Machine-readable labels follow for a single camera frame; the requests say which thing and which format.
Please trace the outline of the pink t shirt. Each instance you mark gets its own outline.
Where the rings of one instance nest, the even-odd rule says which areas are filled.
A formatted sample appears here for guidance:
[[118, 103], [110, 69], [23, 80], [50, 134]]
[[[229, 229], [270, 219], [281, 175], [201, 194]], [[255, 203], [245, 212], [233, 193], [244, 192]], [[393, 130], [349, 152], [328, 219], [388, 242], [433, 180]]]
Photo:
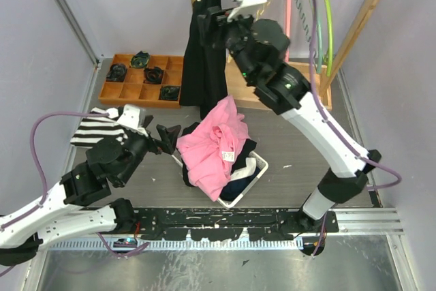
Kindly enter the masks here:
[[232, 165], [249, 139], [244, 118], [229, 95], [218, 101], [192, 133], [177, 140], [189, 182], [213, 202], [230, 182]]

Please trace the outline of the plain black t shirt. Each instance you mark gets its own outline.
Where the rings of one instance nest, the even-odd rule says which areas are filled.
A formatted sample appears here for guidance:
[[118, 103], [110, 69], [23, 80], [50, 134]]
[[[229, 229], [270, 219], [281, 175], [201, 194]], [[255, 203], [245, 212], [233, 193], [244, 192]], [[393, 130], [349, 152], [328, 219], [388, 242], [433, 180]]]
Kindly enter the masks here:
[[[197, 126], [199, 126], [199, 124], [200, 124], [199, 122], [195, 122], [195, 123], [191, 124], [189, 127], [186, 127], [182, 131], [181, 136], [191, 134], [194, 131], [194, 129]], [[232, 164], [231, 175], [233, 175], [237, 170], [245, 169], [245, 167], [247, 166], [246, 159], [248, 158], [250, 152], [255, 150], [256, 146], [257, 146], [257, 143], [251, 139], [248, 139], [245, 142], [241, 153], [238, 155], [238, 157], [235, 159], [235, 162]], [[182, 162], [182, 174], [183, 174], [184, 183], [188, 187], [194, 187], [194, 185], [192, 185], [189, 182], [188, 169], [187, 169], [186, 164], [184, 163], [183, 160], [181, 160], [181, 162]]]

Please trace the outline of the white t shirt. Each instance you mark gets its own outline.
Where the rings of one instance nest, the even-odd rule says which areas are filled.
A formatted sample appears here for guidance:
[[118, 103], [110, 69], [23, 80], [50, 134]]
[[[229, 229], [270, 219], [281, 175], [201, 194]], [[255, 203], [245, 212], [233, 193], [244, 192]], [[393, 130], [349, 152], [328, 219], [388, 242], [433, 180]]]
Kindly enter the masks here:
[[245, 158], [245, 167], [236, 169], [230, 176], [230, 181], [246, 179], [255, 173], [257, 168], [256, 159], [254, 157]]

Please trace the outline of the mint green hanger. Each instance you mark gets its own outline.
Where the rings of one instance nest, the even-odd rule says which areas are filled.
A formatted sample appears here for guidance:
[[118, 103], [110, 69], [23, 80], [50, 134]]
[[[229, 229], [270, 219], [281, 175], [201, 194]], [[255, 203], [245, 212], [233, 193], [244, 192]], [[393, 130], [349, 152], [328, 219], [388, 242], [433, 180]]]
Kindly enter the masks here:
[[[311, 41], [311, 29], [309, 28], [307, 22], [307, 15], [302, 6], [302, 0], [294, 0], [294, 5], [297, 9], [298, 17], [302, 24], [302, 29], [305, 32], [305, 39], [307, 43]], [[316, 29], [317, 29], [317, 50], [314, 52], [313, 59], [316, 60], [315, 68], [316, 73], [318, 75], [322, 75], [322, 66], [326, 64], [323, 60], [323, 56], [325, 55], [325, 50], [323, 50], [323, 24], [321, 19], [320, 11], [317, 11], [317, 20], [316, 20]]]

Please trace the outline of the pink hanger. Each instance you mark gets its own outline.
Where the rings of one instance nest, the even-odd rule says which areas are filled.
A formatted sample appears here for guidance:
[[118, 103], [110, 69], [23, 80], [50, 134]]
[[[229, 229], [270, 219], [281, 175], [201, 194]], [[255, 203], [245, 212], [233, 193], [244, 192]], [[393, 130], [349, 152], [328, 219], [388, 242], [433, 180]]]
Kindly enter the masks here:
[[[284, 31], [288, 39], [291, 39], [291, 28], [292, 28], [292, 0], [285, 0], [285, 16], [284, 16]], [[288, 49], [285, 54], [285, 61], [289, 61], [290, 49]]]

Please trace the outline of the lime green hanger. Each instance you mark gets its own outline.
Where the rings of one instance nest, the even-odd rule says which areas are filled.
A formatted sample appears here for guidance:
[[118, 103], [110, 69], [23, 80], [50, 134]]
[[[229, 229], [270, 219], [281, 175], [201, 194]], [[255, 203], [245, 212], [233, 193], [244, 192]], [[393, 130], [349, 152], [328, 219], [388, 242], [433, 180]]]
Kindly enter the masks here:
[[333, 59], [334, 59], [334, 31], [332, 21], [332, 8], [330, 0], [324, 0], [324, 7], [326, 11], [326, 26], [328, 30], [328, 49], [323, 56], [323, 60], [326, 63], [326, 76], [330, 78], [332, 76]]

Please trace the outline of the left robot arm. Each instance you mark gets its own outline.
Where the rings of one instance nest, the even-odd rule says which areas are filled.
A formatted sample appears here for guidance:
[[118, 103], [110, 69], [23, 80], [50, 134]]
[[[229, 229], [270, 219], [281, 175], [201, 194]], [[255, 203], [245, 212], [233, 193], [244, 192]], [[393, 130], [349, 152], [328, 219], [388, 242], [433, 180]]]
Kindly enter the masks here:
[[147, 153], [173, 154], [180, 126], [157, 125], [159, 138], [147, 130], [151, 115], [112, 114], [108, 111], [81, 115], [120, 126], [127, 136], [104, 136], [86, 152], [86, 161], [64, 174], [53, 187], [21, 209], [1, 217], [1, 265], [9, 269], [33, 259], [38, 251], [77, 236], [102, 232], [128, 234], [137, 215], [128, 199], [119, 198], [95, 211], [86, 208], [125, 187]]

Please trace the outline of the black printed t shirt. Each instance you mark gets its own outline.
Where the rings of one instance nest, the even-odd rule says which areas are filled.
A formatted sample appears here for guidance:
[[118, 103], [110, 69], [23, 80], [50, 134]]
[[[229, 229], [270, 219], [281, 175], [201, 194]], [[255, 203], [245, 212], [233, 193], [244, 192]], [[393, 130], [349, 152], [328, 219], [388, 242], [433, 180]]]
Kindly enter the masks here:
[[183, 74], [179, 104], [197, 106], [200, 118], [228, 95], [225, 79], [226, 53], [224, 49], [202, 46], [198, 16], [210, 7], [220, 6], [221, 0], [193, 2], [193, 13], [189, 27], [189, 39], [183, 57]]

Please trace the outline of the navy blue t shirt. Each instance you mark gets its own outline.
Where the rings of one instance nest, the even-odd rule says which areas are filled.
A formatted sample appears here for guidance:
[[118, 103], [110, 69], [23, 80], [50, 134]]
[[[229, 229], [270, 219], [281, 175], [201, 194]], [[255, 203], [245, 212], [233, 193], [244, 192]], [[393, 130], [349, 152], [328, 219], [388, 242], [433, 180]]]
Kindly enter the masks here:
[[220, 198], [225, 201], [233, 201], [239, 196], [247, 186], [254, 180], [255, 175], [246, 177], [243, 179], [238, 179], [230, 181], [220, 193]]

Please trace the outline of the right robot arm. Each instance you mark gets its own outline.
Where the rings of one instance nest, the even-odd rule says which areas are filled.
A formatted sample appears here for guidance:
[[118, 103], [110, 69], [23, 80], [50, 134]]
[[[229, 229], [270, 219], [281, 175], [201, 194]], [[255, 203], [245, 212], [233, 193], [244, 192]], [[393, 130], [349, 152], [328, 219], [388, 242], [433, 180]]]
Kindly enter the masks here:
[[325, 214], [362, 192], [368, 173], [382, 156], [355, 142], [325, 111], [316, 88], [283, 58], [290, 45], [278, 22], [253, 16], [230, 17], [230, 11], [211, 7], [196, 18], [200, 43], [227, 49], [247, 86], [275, 114], [296, 127], [323, 155], [329, 169], [299, 208], [297, 223], [315, 232]]

